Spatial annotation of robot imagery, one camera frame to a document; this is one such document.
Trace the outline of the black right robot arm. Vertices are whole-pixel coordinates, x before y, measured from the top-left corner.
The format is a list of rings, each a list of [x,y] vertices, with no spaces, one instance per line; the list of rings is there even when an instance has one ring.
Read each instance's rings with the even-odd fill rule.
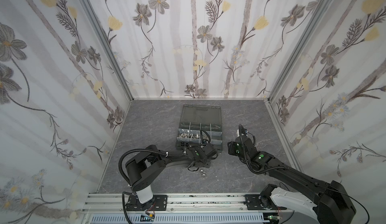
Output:
[[[260,193],[263,208],[285,207],[320,224],[349,224],[353,221],[357,200],[348,195],[342,184],[313,178],[284,164],[272,154],[259,151],[254,145],[255,138],[249,138],[242,125],[238,126],[238,133],[235,141],[227,144],[228,153],[238,157],[253,174],[266,174],[295,190],[285,191],[269,184]]]

